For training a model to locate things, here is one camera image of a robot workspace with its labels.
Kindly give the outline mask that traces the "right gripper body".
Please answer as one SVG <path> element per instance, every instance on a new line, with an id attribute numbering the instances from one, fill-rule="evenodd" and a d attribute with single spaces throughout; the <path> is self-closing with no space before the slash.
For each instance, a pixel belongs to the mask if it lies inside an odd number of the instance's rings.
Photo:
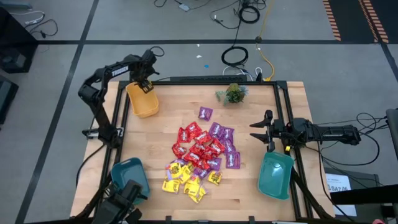
<path id="1" fill-rule="evenodd" d="M 275 142 L 274 138 L 280 139 L 284 146 L 285 152 L 290 152 L 293 149 L 292 140 L 289 138 L 289 133 L 281 119 L 273 119 L 273 113 L 271 110 L 266 110 L 264 119 L 268 121 L 266 126 L 266 134 L 269 135 L 269 142 L 267 144 L 267 152 L 274 152 Z"/>

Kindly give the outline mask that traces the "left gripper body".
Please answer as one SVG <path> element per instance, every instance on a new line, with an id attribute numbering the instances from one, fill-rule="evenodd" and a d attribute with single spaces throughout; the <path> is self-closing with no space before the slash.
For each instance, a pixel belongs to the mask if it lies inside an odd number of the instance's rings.
<path id="1" fill-rule="evenodd" d="M 151 75 L 159 75 L 159 72 L 155 70 L 153 64 L 139 62 L 134 66 L 134 81 L 143 82 L 148 79 Z"/>

